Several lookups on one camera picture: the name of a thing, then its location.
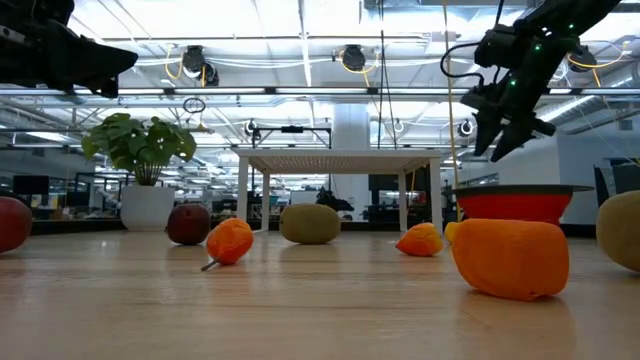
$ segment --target white planter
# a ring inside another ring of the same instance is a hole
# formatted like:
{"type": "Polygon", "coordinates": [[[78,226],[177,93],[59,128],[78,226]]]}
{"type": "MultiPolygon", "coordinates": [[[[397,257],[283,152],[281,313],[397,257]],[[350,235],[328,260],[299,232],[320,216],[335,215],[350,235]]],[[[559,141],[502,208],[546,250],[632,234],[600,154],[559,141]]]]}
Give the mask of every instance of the white planter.
{"type": "Polygon", "coordinates": [[[173,188],[125,187],[120,219],[129,231],[163,231],[173,209],[173,197],[173,188]]]}

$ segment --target red apple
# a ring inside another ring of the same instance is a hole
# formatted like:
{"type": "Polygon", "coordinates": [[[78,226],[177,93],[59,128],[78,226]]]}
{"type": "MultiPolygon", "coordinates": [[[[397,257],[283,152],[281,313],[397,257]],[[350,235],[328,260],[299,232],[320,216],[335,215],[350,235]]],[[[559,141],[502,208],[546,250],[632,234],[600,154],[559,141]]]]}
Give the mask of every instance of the red apple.
{"type": "Polygon", "coordinates": [[[31,232],[31,210],[19,200],[0,197],[0,254],[17,249],[31,232]]]}
{"type": "Polygon", "coordinates": [[[183,204],[173,208],[167,224],[171,241],[182,245],[197,245],[211,230],[211,216],[202,205],[183,204]]]}

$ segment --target white pillar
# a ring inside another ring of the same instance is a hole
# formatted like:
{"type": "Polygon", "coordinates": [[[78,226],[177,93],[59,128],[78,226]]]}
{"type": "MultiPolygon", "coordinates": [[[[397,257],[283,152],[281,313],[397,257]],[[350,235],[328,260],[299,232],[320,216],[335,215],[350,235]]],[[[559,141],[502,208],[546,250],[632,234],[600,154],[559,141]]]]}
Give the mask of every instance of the white pillar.
{"type": "Polygon", "coordinates": [[[429,162],[431,176],[431,222],[442,236],[442,189],[440,185],[440,158],[432,158],[429,162]]]}
{"type": "MultiPolygon", "coordinates": [[[[331,129],[333,149],[368,150],[370,140],[367,104],[334,105],[331,129]]],[[[369,175],[335,175],[333,180],[333,195],[353,206],[354,211],[350,214],[354,221],[358,221],[359,215],[371,204],[369,175]]]]}
{"type": "Polygon", "coordinates": [[[269,194],[271,174],[262,173],[262,227],[261,231],[269,231],[269,194]]]}
{"type": "Polygon", "coordinates": [[[407,225],[407,217],[409,215],[407,211],[407,174],[398,174],[398,192],[400,198],[398,199],[398,206],[400,209],[400,231],[407,231],[409,229],[407,225]]]}
{"type": "Polygon", "coordinates": [[[236,217],[247,220],[247,183],[249,182],[249,158],[240,157],[238,165],[238,208],[236,217]]]}

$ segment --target yellow cable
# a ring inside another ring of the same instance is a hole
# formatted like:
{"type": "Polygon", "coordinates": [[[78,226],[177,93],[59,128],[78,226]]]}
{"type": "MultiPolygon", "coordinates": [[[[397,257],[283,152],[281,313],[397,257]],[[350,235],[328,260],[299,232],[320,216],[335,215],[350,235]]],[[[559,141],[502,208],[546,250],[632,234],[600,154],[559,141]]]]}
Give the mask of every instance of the yellow cable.
{"type": "Polygon", "coordinates": [[[167,62],[164,64],[164,71],[167,72],[167,75],[169,75],[170,78],[174,79],[174,80],[178,80],[178,78],[180,77],[180,75],[182,75],[182,57],[180,57],[180,64],[179,64],[179,68],[178,68],[178,75],[173,75],[171,73],[171,71],[169,71],[169,57],[171,56],[171,47],[169,46],[167,48],[167,62]]]}
{"type": "Polygon", "coordinates": [[[204,65],[202,65],[202,79],[200,79],[200,85],[202,85],[202,87],[204,87],[207,82],[205,80],[206,76],[207,76],[207,69],[204,67],[204,65]]]}
{"type": "MultiPolygon", "coordinates": [[[[449,51],[449,19],[447,18],[447,0],[442,0],[442,8],[444,10],[444,39],[445,39],[445,48],[446,51],[449,51]]],[[[451,73],[451,57],[447,57],[447,71],[451,73]]],[[[456,153],[456,144],[455,137],[453,135],[453,83],[450,77],[447,77],[447,84],[449,88],[449,138],[451,141],[451,155],[453,157],[453,184],[454,189],[458,189],[460,187],[460,182],[458,178],[458,154],[456,153]]],[[[457,221],[462,221],[462,216],[460,214],[460,205],[456,205],[456,218],[457,221]]]]}
{"type": "Polygon", "coordinates": [[[345,70],[347,70],[347,71],[348,71],[348,72],[350,72],[350,73],[354,73],[354,74],[366,74],[366,73],[368,73],[369,71],[373,70],[375,67],[377,67],[377,66],[378,66],[378,57],[380,56],[380,54],[376,54],[376,61],[375,61],[375,62],[373,63],[373,65],[371,65],[371,67],[370,67],[370,68],[368,68],[367,70],[353,71],[353,70],[349,69],[348,67],[346,67],[346,66],[344,65],[344,63],[342,62],[342,54],[344,54],[344,50],[342,50],[342,51],[340,52],[340,64],[342,64],[342,67],[343,67],[345,70]]]}
{"type": "Polygon", "coordinates": [[[593,78],[596,79],[596,84],[598,84],[598,87],[602,87],[602,84],[600,84],[600,78],[598,78],[598,73],[596,72],[596,69],[591,69],[591,71],[593,71],[593,78]]]}
{"type": "Polygon", "coordinates": [[[587,64],[579,63],[579,62],[571,59],[571,54],[567,54],[567,60],[569,60],[569,62],[572,63],[572,64],[576,64],[578,66],[582,66],[582,67],[587,68],[587,69],[601,69],[603,67],[607,67],[607,66],[613,65],[613,64],[619,62],[620,60],[622,60],[622,58],[624,57],[624,49],[626,47],[627,47],[627,44],[623,44],[622,45],[622,51],[620,51],[620,56],[618,56],[618,58],[613,60],[612,62],[609,62],[609,63],[606,63],[606,64],[602,64],[602,65],[587,65],[587,64]]]}

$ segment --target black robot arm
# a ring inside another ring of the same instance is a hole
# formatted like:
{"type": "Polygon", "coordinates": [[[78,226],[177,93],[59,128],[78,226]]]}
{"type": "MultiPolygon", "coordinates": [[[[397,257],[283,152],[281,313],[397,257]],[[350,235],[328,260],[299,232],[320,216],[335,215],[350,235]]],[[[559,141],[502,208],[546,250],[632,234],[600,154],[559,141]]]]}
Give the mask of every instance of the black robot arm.
{"type": "Polygon", "coordinates": [[[579,36],[601,21],[620,0],[547,0],[513,26],[488,30],[474,54],[482,67],[509,71],[498,82],[480,84],[461,102],[477,109],[475,155],[482,155],[503,133],[491,161],[522,146],[533,132],[552,136],[555,126],[533,111],[568,52],[580,53],[579,36]]]}

